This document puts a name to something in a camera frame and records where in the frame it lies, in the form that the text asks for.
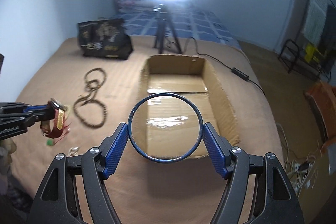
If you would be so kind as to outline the folded floral quilt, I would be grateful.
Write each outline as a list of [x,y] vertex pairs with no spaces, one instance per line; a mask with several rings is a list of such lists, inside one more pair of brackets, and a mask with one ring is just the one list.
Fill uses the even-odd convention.
[[114,7],[120,13],[152,12],[159,6],[157,0],[113,0]]

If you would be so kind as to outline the yellow box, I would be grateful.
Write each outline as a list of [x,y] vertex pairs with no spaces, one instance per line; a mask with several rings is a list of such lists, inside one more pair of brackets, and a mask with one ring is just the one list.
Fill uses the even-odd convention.
[[324,55],[312,43],[308,43],[305,48],[304,59],[308,64],[320,64]]

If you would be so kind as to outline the dark hanging clothes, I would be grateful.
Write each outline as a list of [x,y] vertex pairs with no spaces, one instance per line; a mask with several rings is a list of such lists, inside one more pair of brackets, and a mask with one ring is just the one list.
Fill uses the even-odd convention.
[[324,28],[320,37],[319,52],[323,55],[323,64],[335,57],[335,7],[328,6]]

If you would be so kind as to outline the orange covered low table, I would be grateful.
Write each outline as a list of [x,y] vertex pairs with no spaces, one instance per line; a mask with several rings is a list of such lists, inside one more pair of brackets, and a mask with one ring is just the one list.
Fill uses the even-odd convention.
[[322,135],[321,153],[335,144],[335,86],[319,81],[315,83],[304,96],[310,104]]

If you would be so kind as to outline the blue patterned bedsheet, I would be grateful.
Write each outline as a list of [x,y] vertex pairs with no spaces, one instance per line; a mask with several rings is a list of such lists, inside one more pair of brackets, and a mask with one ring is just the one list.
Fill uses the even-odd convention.
[[[157,33],[159,14],[153,10],[119,12],[112,18],[122,18],[126,33],[130,36],[154,36]],[[213,12],[201,9],[179,10],[174,11],[171,18],[179,38],[193,37],[241,50],[239,42]]]

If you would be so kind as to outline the red leather strap watch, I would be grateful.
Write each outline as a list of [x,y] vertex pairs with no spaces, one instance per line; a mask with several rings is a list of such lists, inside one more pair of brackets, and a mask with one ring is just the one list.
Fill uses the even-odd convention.
[[54,98],[48,101],[47,106],[50,110],[54,110],[54,114],[52,114],[53,126],[51,127],[50,121],[42,121],[40,123],[40,129],[45,137],[58,139],[66,131],[65,122],[69,113],[69,107]]

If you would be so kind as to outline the white striped hanging towel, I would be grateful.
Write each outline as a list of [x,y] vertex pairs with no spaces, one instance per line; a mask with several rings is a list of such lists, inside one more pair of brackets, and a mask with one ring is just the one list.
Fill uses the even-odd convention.
[[320,41],[326,19],[327,0],[309,0],[303,36],[308,42],[317,45]]

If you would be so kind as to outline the black clothes rack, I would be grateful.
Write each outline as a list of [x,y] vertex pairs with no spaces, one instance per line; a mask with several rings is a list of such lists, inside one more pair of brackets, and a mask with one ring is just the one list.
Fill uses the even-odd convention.
[[331,82],[335,69],[335,0],[293,0],[278,59],[288,73]]

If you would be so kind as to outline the black printed snack bag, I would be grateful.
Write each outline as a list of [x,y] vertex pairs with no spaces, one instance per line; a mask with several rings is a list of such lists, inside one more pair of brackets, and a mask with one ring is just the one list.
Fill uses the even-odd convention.
[[123,24],[121,18],[78,23],[78,44],[83,56],[127,60],[133,45]]

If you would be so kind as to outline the black tripod stand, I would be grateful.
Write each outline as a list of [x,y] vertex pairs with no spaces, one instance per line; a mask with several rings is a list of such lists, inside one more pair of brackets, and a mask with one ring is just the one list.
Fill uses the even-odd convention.
[[174,44],[177,48],[177,53],[182,54],[181,44],[177,36],[177,32],[174,28],[173,21],[167,5],[159,4],[158,7],[154,8],[154,11],[158,13],[157,20],[157,32],[155,35],[154,48],[158,50],[158,54],[163,54],[164,40],[166,37],[167,28],[171,30],[174,38]]

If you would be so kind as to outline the dark blue bangle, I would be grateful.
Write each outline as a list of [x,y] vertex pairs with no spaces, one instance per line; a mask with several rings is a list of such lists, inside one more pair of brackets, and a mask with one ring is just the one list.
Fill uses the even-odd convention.
[[127,119],[129,140],[144,158],[163,164],[192,156],[202,142],[203,118],[197,106],[176,93],[140,100]]

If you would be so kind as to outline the open cardboard box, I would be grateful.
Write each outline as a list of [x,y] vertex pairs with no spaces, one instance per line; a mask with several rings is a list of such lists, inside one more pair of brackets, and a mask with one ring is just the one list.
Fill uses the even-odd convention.
[[158,94],[144,102],[131,123],[139,148],[158,159],[172,159],[188,152],[199,136],[199,121],[192,107],[171,94],[192,102],[204,122],[231,145],[240,142],[238,122],[213,65],[204,58],[154,55],[141,70],[138,98]]

